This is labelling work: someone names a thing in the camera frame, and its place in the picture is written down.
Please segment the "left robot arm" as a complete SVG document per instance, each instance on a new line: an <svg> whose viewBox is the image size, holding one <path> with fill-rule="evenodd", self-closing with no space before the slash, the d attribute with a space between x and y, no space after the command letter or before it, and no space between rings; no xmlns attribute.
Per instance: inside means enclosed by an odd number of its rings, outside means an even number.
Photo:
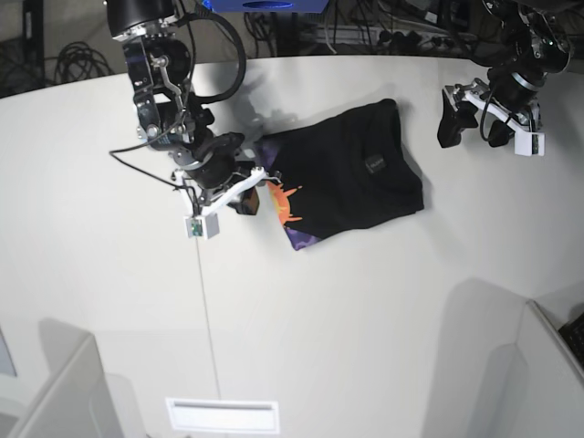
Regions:
<svg viewBox="0 0 584 438"><path fill-rule="evenodd" d="M444 149L460 144L465 130L478 129L493 148L513 143L519 156L545 154L538 92L548 76L567 69L574 49L557 23L557 13L574 5L560 1L484 1L486 12L501 22L502 49L478 57L470 51L452 22L451 3L445 1L441 17L451 39L464 56L487 69L487 80L445 86L443 115L437 140Z"/></svg>

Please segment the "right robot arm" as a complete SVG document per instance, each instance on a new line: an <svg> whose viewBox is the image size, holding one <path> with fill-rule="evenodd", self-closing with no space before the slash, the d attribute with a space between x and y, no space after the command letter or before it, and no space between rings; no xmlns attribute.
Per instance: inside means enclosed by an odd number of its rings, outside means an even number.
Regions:
<svg viewBox="0 0 584 438"><path fill-rule="evenodd" d="M257 185L278 181L278 173L239 158L244 134L215 135L210 129L211 105L230 99L245 78L247 56L234 26L202 5L188 11L182 1L108 1L106 10L110 34L122 44L143 144L168 153L178 168L168 185L186 195L193 215L224 205L256 214ZM175 35L176 28L195 21L221 26L237 54L234 82L212 96L194 90L196 45Z"/></svg>

